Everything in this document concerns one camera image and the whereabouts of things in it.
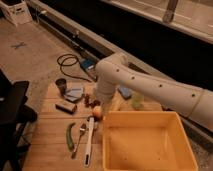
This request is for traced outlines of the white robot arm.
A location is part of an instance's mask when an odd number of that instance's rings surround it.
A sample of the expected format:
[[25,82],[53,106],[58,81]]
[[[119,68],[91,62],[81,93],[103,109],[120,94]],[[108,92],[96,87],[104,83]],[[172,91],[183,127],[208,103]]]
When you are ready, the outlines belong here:
[[95,69],[96,97],[102,104],[111,101],[117,85],[123,85],[213,132],[213,91],[132,70],[123,53],[100,60]]

